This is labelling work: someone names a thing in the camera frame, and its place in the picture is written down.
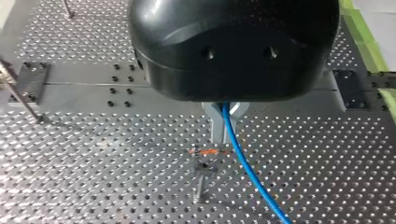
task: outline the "screw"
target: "screw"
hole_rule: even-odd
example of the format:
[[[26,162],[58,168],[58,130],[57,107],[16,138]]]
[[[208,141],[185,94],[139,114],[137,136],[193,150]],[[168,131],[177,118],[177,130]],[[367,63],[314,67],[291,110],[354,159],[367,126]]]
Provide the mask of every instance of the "screw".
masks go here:
[[[28,95],[28,98],[33,102],[35,100],[35,96],[33,95]]]

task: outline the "metal clamp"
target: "metal clamp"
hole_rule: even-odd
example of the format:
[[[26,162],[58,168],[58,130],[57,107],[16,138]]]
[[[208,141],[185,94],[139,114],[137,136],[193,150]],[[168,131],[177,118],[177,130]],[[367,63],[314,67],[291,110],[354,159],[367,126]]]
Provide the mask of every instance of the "metal clamp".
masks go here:
[[[237,121],[248,111],[250,103],[231,103],[230,119],[233,130],[236,132]],[[221,108],[216,103],[202,103],[202,107],[206,114],[210,117],[211,127],[210,139],[212,143],[226,144],[230,143],[230,136],[227,134],[224,119],[222,117]]]

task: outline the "metal pin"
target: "metal pin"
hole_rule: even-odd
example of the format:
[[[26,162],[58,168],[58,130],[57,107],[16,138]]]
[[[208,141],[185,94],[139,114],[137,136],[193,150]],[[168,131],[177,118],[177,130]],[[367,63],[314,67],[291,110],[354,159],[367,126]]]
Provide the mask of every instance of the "metal pin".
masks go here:
[[[70,10],[69,5],[67,5],[67,1],[62,0],[62,3],[64,5],[64,11],[66,12],[66,15],[68,16],[69,19],[72,19],[74,17],[74,13]]]
[[[201,203],[203,201],[202,196],[204,194],[204,184],[205,184],[205,177],[203,175],[200,175],[199,180],[198,180],[198,188],[194,195],[195,203]]]

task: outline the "small metal part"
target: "small metal part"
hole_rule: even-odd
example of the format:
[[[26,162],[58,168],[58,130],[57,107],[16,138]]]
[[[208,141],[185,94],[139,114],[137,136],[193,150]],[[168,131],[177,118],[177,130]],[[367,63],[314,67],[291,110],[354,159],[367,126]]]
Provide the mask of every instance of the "small metal part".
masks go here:
[[[62,4],[64,5],[65,16],[69,19],[72,19],[75,16],[75,14],[70,10],[69,5],[67,4],[67,0],[61,0],[61,1]]]
[[[198,179],[197,190],[194,193],[193,199],[195,203],[203,202],[203,194],[204,194],[204,186],[205,186],[205,177],[201,175]]]

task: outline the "green object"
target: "green object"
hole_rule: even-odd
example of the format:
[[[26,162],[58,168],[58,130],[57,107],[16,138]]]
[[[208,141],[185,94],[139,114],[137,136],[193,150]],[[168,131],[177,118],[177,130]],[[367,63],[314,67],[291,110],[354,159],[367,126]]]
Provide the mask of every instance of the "green object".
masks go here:
[[[396,90],[395,89],[378,89],[387,103],[393,121],[396,123]]]
[[[368,71],[376,74],[388,71],[379,46],[367,26],[361,12],[353,7],[352,0],[341,0],[341,14],[344,15],[346,25],[358,46],[361,57]]]

